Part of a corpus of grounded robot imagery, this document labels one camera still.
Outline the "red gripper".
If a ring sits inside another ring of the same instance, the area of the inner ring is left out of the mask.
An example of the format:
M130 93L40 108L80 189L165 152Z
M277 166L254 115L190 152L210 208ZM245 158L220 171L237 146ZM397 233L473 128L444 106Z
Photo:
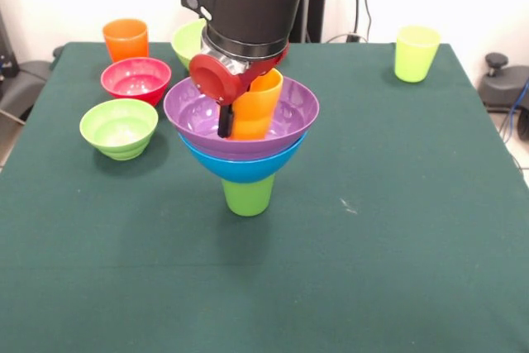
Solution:
M223 139L231 136L234 112L232 103L249 90L254 80L276 67L288 53L267 60L240 61L209 49L195 55L189 63L191 80L201 93L220 106L217 134Z

